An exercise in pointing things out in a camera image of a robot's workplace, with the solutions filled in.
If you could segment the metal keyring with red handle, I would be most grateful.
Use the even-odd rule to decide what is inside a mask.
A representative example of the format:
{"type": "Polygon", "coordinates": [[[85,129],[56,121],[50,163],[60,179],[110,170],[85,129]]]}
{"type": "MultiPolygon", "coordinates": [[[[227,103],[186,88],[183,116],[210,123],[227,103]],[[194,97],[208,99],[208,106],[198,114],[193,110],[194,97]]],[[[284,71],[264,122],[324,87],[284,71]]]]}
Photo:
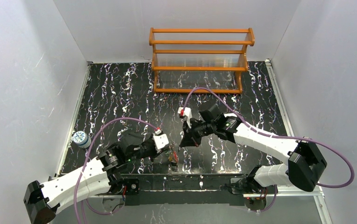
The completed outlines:
{"type": "Polygon", "coordinates": [[[169,163],[171,166],[176,167],[178,165],[179,162],[179,158],[177,155],[176,150],[174,149],[173,146],[169,146],[169,163]]]}

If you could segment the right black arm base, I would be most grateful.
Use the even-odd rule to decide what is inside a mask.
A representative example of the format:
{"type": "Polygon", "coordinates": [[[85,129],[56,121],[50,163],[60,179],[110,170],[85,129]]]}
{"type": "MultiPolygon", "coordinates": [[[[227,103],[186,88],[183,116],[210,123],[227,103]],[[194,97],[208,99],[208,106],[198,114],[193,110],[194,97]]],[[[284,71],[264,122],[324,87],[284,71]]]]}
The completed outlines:
{"type": "Polygon", "coordinates": [[[244,196],[245,206],[249,211],[267,211],[275,202],[278,188],[276,185],[262,187],[256,181],[247,177],[231,178],[229,183],[220,186],[221,190],[226,190],[232,195],[244,196]]]}

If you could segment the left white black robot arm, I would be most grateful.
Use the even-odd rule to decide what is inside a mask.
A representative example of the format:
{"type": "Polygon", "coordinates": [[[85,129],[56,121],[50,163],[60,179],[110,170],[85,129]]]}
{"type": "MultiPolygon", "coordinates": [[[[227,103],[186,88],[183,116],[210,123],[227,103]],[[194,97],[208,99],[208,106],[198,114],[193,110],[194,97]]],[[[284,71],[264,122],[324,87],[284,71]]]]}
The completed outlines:
{"type": "Polygon", "coordinates": [[[158,131],[148,139],[129,133],[91,159],[85,168],[40,183],[28,184],[23,199],[32,224],[47,224],[56,214],[74,204],[98,194],[119,194],[130,185],[121,175],[129,161],[154,159],[169,149],[165,133],[158,131]]]}

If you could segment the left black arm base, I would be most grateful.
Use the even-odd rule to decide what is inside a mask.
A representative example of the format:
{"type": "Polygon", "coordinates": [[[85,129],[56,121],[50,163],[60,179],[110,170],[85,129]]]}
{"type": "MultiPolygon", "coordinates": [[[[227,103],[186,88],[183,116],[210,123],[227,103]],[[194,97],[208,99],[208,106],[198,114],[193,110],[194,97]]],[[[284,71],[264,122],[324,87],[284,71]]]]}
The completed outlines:
{"type": "Polygon", "coordinates": [[[140,190],[140,181],[137,178],[123,178],[110,182],[109,193],[114,195],[132,196],[138,195],[140,190]]]}

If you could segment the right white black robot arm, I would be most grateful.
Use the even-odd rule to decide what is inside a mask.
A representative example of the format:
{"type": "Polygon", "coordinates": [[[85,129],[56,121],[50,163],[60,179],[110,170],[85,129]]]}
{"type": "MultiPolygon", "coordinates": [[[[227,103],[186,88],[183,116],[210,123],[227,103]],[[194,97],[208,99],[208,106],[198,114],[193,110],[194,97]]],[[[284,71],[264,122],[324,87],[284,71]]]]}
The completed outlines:
{"type": "Polygon", "coordinates": [[[180,147],[198,147],[205,136],[246,145],[281,161],[272,166],[256,166],[244,178],[226,184],[231,191],[258,192],[272,185],[295,186],[311,192],[315,189],[327,162],[315,143],[288,139],[242,122],[234,113],[222,113],[217,107],[201,111],[202,120],[192,117],[190,108],[180,107],[184,136],[180,147]]]}

